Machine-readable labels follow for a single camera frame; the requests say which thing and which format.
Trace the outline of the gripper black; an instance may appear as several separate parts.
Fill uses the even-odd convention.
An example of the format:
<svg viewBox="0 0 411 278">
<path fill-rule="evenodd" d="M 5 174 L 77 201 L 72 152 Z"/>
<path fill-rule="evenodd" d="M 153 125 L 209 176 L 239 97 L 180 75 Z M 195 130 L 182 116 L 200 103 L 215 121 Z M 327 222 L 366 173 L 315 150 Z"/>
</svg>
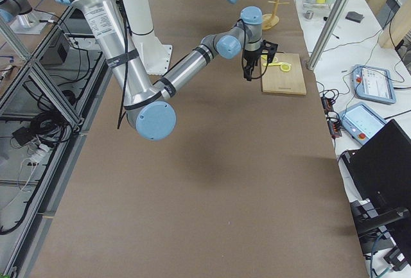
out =
<svg viewBox="0 0 411 278">
<path fill-rule="evenodd" d="M 244 49 L 243 50 L 243 59 L 246 61 L 246 66 L 243 66 L 243 77 L 248 81 L 253 79 L 252 75 L 254 72 L 254 68 L 258 65 L 258 60 L 261 56 L 262 50 L 261 48 L 249 51 Z"/>
</svg>

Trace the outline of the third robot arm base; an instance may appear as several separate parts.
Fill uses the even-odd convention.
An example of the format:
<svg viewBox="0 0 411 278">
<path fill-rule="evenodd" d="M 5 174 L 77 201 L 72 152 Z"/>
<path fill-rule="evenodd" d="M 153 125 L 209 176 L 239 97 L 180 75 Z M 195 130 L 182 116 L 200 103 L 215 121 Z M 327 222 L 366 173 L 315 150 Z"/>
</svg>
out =
<svg viewBox="0 0 411 278">
<path fill-rule="evenodd" d="M 40 35 L 46 27 L 28 0 L 1 0 L 1 18 L 16 34 Z"/>
</svg>

